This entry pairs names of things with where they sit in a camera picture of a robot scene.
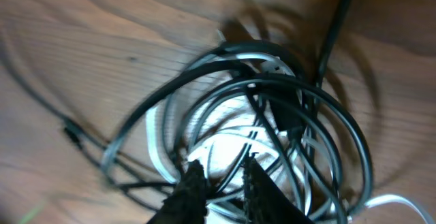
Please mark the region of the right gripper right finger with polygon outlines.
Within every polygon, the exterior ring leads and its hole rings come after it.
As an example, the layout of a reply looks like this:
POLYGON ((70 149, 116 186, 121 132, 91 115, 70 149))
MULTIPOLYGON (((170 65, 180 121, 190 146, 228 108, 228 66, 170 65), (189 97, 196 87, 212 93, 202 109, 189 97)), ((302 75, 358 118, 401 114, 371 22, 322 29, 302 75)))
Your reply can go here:
POLYGON ((313 224, 293 205, 254 156, 243 163, 245 220, 248 224, 313 224))

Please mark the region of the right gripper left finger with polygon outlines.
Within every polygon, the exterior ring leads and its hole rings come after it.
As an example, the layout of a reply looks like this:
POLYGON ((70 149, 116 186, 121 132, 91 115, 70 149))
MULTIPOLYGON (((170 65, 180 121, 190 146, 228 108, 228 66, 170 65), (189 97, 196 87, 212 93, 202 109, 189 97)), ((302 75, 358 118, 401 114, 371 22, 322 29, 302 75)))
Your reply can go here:
POLYGON ((194 160, 171 196, 146 224, 205 224, 207 214, 204 168, 194 160))

